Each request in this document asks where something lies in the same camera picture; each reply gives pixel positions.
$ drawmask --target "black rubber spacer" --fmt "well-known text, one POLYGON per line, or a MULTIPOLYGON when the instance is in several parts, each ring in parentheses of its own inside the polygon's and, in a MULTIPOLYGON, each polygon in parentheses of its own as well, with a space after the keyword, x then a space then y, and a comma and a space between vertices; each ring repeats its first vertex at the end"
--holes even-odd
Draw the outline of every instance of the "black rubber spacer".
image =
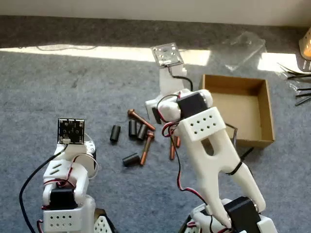
POLYGON ((119 135, 120 135, 120 131, 121 131, 121 126, 119 125, 114 125, 112 127, 112 131, 111 131, 111 135, 110 135, 110 141, 115 143, 118 141, 119 139, 119 135))

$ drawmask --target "clear plastic bag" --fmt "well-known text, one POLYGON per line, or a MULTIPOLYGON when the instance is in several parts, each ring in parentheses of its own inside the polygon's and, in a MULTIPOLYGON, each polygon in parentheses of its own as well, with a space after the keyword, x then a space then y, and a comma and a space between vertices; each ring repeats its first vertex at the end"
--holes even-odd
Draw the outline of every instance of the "clear plastic bag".
POLYGON ((221 44, 210 47, 213 59, 234 71, 249 60, 265 46, 265 40, 255 33, 243 32, 241 35, 227 39, 221 44))

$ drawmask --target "gray carpet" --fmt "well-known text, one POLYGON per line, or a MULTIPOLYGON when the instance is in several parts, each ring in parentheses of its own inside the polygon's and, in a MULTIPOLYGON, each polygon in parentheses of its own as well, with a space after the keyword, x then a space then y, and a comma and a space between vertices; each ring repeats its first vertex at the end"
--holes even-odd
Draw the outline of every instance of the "gray carpet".
MULTIPOLYGON (((306 29, 243 25, 149 22, 39 17, 0 17, 0 47, 46 44, 144 47, 176 42, 180 49, 208 49, 242 31, 266 40, 269 52, 298 53, 306 29)), ((207 66, 186 65, 197 89, 203 73, 263 78, 269 81, 276 141, 246 159, 265 197, 264 215, 280 233, 310 231, 311 104, 295 107, 294 92, 274 72, 257 69, 258 58, 234 73, 210 59, 207 66)), ((144 167, 125 169, 121 159, 142 145, 127 136, 128 108, 146 117, 144 102, 158 93, 153 62, 0 52, 1 232, 28 232, 18 203, 29 174, 55 149, 58 117, 81 117, 95 140, 101 170, 88 193, 106 209, 121 232, 177 232, 190 210, 200 204, 178 191, 177 161, 168 159, 169 142, 157 127, 144 167), (121 125, 117 145, 109 143, 111 127, 121 125)), ((180 149, 182 183, 197 188, 186 150, 180 149)), ((33 224, 42 218, 42 170, 25 195, 33 224)), ((220 175, 222 198, 241 190, 220 175)))

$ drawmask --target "black tool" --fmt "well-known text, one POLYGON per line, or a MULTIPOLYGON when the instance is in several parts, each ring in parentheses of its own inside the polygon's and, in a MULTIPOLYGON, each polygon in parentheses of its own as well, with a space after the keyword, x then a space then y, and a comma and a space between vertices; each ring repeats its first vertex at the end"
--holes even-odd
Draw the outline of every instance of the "black tool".
POLYGON ((302 73, 302 72, 297 72, 292 69, 288 69, 287 67, 281 65, 279 63, 280 67, 282 70, 284 70, 286 73, 291 74, 291 76, 287 77, 287 79, 294 79, 294 78, 307 78, 311 77, 311 73, 302 73))
POLYGON ((303 100, 297 102, 297 103, 295 104, 295 106, 299 106, 299 105, 301 105, 301 104, 303 104, 303 103, 305 103, 305 102, 307 102, 307 101, 310 101, 310 100, 311 100, 311 96, 306 97, 306 98, 304 98, 303 100))
POLYGON ((298 88, 297 91, 296 97, 311 96, 311 88, 298 88))
POLYGON ((141 124, 138 130, 137 139, 139 141, 145 140, 147 131, 148 131, 148 126, 145 124, 141 124))
POLYGON ((137 153, 131 154, 124 159, 122 159, 124 166, 134 166, 140 163, 140 157, 137 153))
POLYGON ((137 122, 135 120, 129 120, 128 122, 128 135, 130 138, 137 137, 137 122))
POLYGON ((295 106, 299 106, 307 101, 311 100, 311 88, 298 88, 296 97, 306 96, 306 98, 298 101, 295 106))
POLYGON ((110 135, 110 141, 113 143, 116 143, 119 139, 119 135, 120 135, 120 131, 121 131, 121 126, 119 125, 114 125, 112 127, 112 131, 111 131, 111 135, 110 135))

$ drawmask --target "white robot bracket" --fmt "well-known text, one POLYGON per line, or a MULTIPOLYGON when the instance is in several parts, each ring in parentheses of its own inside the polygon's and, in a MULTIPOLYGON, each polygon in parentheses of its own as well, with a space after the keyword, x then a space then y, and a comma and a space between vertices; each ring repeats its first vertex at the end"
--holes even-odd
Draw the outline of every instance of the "white robot bracket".
MULTIPOLYGON (((232 172, 240 163, 240 158, 225 128, 218 109, 212 107, 180 121, 175 133, 186 144, 202 196, 210 207, 208 212, 231 228, 230 219, 219 198, 218 173, 232 172), (207 138, 214 149, 213 155, 207 154, 203 147, 202 141, 207 138)), ((232 177, 242 187, 244 194, 256 204, 257 211, 263 211, 265 201, 248 167, 243 163, 232 177)))

